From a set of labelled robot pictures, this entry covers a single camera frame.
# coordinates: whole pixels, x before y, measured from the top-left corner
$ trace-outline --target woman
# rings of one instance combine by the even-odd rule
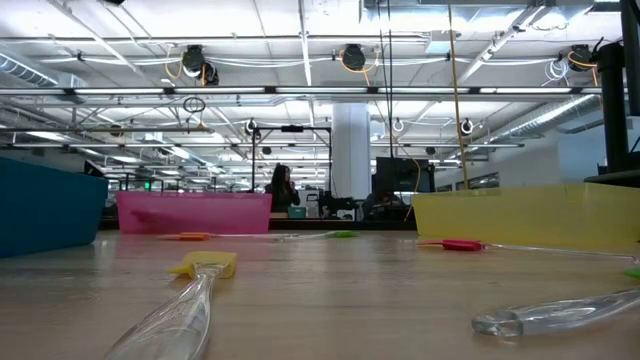
[[[272,195],[271,212],[287,212],[291,204],[300,205],[300,196],[291,181],[291,169],[288,166],[276,165],[271,184],[265,186],[264,190]]]

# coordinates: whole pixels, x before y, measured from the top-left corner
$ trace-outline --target computer monitor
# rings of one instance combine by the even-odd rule
[[[420,184],[418,192],[435,192],[434,172],[435,168],[429,160],[416,160],[405,158],[376,158],[376,175],[374,191],[387,190],[395,192],[414,192],[418,182],[420,171]]]

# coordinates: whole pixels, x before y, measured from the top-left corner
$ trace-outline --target dark hair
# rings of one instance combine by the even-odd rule
[[[277,164],[273,170],[273,176],[271,177],[271,189],[274,194],[280,193],[282,188],[286,184],[286,175],[289,170],[288,166]]]

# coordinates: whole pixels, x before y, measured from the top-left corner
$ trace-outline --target desk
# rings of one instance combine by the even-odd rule
[[[475,335],[504,305],[640,283],[609,259],[416,249],[414,232],[354,239],[161,242],[102,232],[90,246],[0,260],[5,359],[101,359],[186,284],[165,270],[191,250],[236,251],[215,285],[205,359],[638,359],[640,312],[517,344]]]

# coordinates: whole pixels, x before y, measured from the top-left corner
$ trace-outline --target blue bin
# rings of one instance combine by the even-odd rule
[[[108,181],[0,157],[0,257],[86,245]]]

